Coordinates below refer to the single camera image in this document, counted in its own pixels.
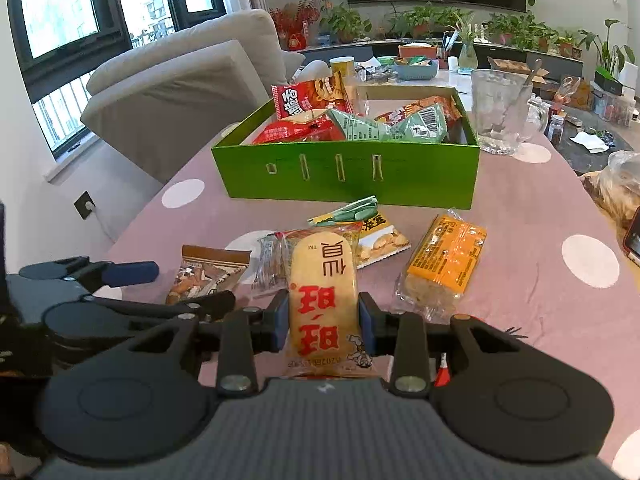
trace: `pink tablecloth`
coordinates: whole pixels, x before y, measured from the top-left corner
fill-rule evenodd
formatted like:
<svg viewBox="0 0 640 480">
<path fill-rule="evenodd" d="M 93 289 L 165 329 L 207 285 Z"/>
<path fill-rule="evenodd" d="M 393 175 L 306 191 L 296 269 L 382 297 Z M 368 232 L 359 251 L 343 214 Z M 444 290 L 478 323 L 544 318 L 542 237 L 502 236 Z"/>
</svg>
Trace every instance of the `pink tablecloth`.
<svg viewBox="0 0 640 480">
<path fill-rule="evenodd" d="M 601 456 L 610 463 L 623 441 L 640 429 L 640 302 L 625 265 L 608 288 L 587 285 L 569 270 L 561 247 L 572 235 L 600 240 L 620 262 L 624 256 L 568 164 L 546 138 L 533 142 L 551 152 L 548 162 L 481 153 L 473 207 L 461 213 L 486 227 L 488 238 L 462 310 L 501 329 L 522 327 L 530 344 L 607 387 L 616 416 Z M 247 232 L 299 228 L 307 218 L 335 208 L 333 203 L 230 199 L 209 146 L 166 188 L 187 179 L 204 183 L 196 200 L 165 208 L 162 190 L 109 252 L 116 262 L 155 260 L 160 266 L 155 283 L 128 287 L 125 299 L 164 301 L 183 244 L 223 248 Z M 402 206 L 382 206 L 382 211 L 414 245 L 439 212 Z M 381 307 L 389 305 L 394 280 L 410 252 L 360 270 L 359 289 L 369 291 Z M 277 358 L 261 357 L 258 366 Z"/>
</svg>

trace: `metal spoon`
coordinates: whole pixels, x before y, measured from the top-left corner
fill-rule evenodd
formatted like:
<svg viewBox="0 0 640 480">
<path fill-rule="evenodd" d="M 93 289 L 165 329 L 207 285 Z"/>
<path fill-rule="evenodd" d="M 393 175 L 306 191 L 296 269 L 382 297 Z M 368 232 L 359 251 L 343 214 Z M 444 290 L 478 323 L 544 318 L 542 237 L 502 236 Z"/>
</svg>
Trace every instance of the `metal spoon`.
<svg viewBox="0 0 640 480">
<path fill-rule="evenodd" d="M 535 63 L 533 64 L 533 69 L 531 70 L 531 72 L 529 72 L 529 76 L 527 77 L 527 79 L 524 81 L 524 84 L 522 85 L 522 87 L 520 88 L 520 91 L 518 92 L 518 95 L 516 96 L 516 98 L 509 103 L 509 105 L 505 108 L 504 113 L 502 114 L 502 120 L 500 121 L 500 124 L 494 124 L 492 126 L 492 130 L 494 132 L 500 133 L 503 129 L 504 129 L 504 121 L 507 118 L 507 115 L 509 114 L 509 111 L 511 110 L 511 108 L 513 107 L 514 104 L 516 104 L 520 98 L 522 97 L 523 93 L 526 92 L 526 88 L 527 86 L 529 86 L 529 84 L 531 83 L 531 81 L 533 81 L 533 78 L 536 76 L 536 74 L 538 73 L 538 70 L 540 70 L 540 67 L 542 67 L 542 60 L 540 58 L 538 58 Z"/>
</svg>

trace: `phone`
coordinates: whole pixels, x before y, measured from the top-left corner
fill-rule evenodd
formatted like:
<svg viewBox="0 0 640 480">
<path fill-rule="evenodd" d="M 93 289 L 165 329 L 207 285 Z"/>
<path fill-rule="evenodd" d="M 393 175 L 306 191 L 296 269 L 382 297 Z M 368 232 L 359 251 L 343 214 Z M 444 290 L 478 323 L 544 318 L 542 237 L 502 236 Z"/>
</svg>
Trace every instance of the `phone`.
<svg viewBox="0 0 640 480">
<path fill-rule="evenodd" d="M 640 266 L 640 207 L 636 209 L 634 219 L 631 221 L 629 229 L 626 231 L 625 239 L 622 242 L 627 251 L 627 257 Z"/>
</svg>

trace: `green box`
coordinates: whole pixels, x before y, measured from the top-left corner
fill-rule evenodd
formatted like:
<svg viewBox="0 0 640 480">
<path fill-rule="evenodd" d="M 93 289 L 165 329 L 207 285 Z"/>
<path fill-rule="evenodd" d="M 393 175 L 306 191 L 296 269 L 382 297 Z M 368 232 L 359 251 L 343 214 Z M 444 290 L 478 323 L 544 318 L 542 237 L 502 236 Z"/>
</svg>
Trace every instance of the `green box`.
<svg viewBox="0 0 640 480">
<path fill-rule="evenodd" d="M 456 89 L 372 85 L 358 88 L 358 94 L 407 101 L 453 96 L 463 113 L 466 143 L 341 140 L 240 146 L 274 114 L 270 101 L 211 149 L 228 195 L 326 202 L 375 195 L 382 204 L 470 209 L 480 150 Z"/>
</svg>

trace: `gray sofa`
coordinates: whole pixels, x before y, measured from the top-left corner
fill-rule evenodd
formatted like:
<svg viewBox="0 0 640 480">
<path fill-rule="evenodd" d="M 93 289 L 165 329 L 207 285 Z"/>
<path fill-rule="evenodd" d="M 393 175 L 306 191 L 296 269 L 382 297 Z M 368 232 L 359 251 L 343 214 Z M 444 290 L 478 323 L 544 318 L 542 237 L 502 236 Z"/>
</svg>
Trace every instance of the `gray sofa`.
<svg viewBox="0 0 640 480">
<path fill-rule="evenodd" d="M 268 12 L 234 12 L 99 66 L 81 121 L 165 183 L 219 131 L 267 102 L 271 85 L 289 81 L 304 59 L 280 49 Z"/>
</svg>

